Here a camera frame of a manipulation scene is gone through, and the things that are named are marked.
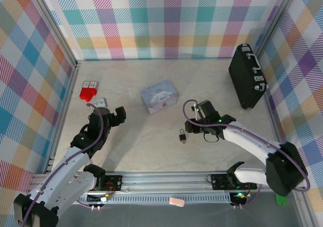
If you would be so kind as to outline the pastel blue cartoon tin box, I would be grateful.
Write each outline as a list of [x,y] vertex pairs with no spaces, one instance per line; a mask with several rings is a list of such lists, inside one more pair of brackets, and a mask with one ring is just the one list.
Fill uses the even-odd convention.
[[168,79],[141,89],[140,95],[150,114],[172,106],[178,101],[178,93]]

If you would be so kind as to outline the red plastic block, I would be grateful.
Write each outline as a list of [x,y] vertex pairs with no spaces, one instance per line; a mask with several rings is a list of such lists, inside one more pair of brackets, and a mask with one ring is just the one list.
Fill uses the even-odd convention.
[[97,89],[96,88],[85,88],[82,87],[79,97],[82,100],[85,100],[86,102],[90,102],[93,98],[93,96],[95,96],[97,94]]

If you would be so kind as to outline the black briefcase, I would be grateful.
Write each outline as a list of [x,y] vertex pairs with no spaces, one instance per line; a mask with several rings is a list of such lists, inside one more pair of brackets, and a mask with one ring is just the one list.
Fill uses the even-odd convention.
[[257,56],[248,43],[237,46],[229,66],[229,74],[243,109],[252,109],[268,89]]

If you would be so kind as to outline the small black controller board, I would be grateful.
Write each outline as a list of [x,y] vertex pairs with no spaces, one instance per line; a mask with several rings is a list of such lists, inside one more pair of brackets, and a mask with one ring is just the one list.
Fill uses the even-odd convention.
[[87,202],[108,202],[111,200],[113,194],[103,194],[103,195],[87,195]]
[[244,192],[230,193],[231,205],[244,205],[248,202],[249,199],[250,196],[248,196],[247,193]]

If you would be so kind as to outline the pink tag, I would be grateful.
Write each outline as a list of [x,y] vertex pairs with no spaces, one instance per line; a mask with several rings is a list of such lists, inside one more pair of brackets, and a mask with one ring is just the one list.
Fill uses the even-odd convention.
[[185,201],[183,199],[171,197],[169,199],[169,204],[173,206],[184,207]]

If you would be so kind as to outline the aluminium side rail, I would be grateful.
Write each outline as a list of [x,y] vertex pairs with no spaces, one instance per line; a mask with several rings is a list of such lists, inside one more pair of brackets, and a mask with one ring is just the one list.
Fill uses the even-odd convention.
[[272,129],[272,132],[273,132],[273,135],[274,135],[275,140],[276,141],[279,141],[281,143],[285,143],[286,140],[282,137],[282,135],[280,133],[280,130],[279,130],[278,125],[277,125],[277,122],[275,120],[273,111],[271,109],[269,97],[268,97],[268,95],[267,95],[266,92],[263,95],[263,100],[264,100],[266,112],[267,112],[267,115],[268,115],[268,119],[269,119],[269,122],[270,122],[271,129]]
[[73,94],[75,84],[77,81],[77,77],[79,74],[80,65],[81,65],[81,63],[76,62],[76,65],[73,67],[72,74],[71,74],[69,84],[68,84],[68,88],[66,91],[66,95],[64,97],[64,104],[62,106],[62,110],[61,110],[60,115],[58,117],[58,121],[57,121],[58,125],[55,128],[55,133],[53,135],[53,138],[51,139],[51,145],[48,148],[48,151],[46,153],[44,166],[42,167],[42,170],[41,170],[42,174],[47,172],[49,162],[51,161],[52,158],[55,158],[55,154],[56,154],[57,148],[59,146],[60,137],[61,137],[64,123],[66,120],[68,108],[70,105],[72,94]]

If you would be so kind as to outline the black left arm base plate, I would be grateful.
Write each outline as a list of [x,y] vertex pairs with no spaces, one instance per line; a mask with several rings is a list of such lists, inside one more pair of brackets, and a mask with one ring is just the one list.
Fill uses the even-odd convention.
[[104,175],[97,179],[94,190],[114,192],[120,191],[122,186],[122,175]]

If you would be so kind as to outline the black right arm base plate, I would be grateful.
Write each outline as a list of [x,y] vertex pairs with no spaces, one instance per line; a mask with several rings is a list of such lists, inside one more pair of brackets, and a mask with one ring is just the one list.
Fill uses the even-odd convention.
[[239,183],[232,185],[226,174],[210,174],[207,180],[211,183],[213,190],[257,190],[255,183]]

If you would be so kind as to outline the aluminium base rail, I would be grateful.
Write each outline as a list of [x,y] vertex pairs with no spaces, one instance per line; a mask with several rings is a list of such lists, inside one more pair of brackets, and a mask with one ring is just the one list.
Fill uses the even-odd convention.
[[[104,175],[122,175],[122,186],[117,194],[164,194],[164,193],[202,193],[202,192],[246,192],[247,190],[213,190],[207,180],[210,174],[225,172],[107,172],[95,177],[89,172],[78,172],[72,177],[60,174],[36,175],[30,185],[32,195],[37,193],[49,196],[60,196],[63,192],[72,193],[105,193],[94,190],[97,179]],[[257,184],[257,190],[271,191],[265,184]]]

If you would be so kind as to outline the aluminium upright post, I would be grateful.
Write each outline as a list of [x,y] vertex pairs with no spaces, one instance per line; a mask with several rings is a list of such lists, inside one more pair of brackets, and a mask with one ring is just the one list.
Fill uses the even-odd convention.
[[60,30],[57,22],[55,21],[50,9],[48,8],[45,0],[32,0],[35,3],[39,13],[41,14],[43,20],[48,26],[50,32],[53,33],[54,38],[56,39],[58,45],[61,47],[64,55],[67,57],[69,62],[73,65],[74,68],[78,68],[78,61],[74,56],[71,48],[68,45],[65,37],[63,36],[62,31]]
[[282,20],[287,14],[293,0],[270,0],[268,8],[264,13],[259,36],[255,41],[253,51],[258,59],[264,54],[275,31],[280,26]]

